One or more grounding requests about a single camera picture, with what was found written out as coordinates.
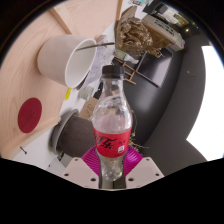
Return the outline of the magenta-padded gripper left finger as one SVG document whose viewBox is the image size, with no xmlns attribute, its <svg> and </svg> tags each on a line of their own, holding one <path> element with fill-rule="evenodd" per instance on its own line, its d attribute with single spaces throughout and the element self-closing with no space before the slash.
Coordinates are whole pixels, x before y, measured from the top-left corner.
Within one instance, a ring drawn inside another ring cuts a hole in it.
<svg viewBox="0 0 224 224">
<path fill-rule="evenodd" d="M 82 157 L 74 157 L 62 177 L 84 188 L 98 189 L 100 180 L 100 160 L 96 148 L 90 148 Z"/>
</svg>

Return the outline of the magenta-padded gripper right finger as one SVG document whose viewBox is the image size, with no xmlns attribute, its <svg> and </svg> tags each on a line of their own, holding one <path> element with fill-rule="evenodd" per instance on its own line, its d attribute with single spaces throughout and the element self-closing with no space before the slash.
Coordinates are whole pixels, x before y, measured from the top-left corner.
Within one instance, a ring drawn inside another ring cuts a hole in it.
<svg viewBox="0 0 224 224">
<path fill-rule="evenodd" d="M 142 157 L 131 146 L 128 147 L 123 167 L 127 189 L 140 188 L 164 177 L 150 157 Z"/>
</svg>

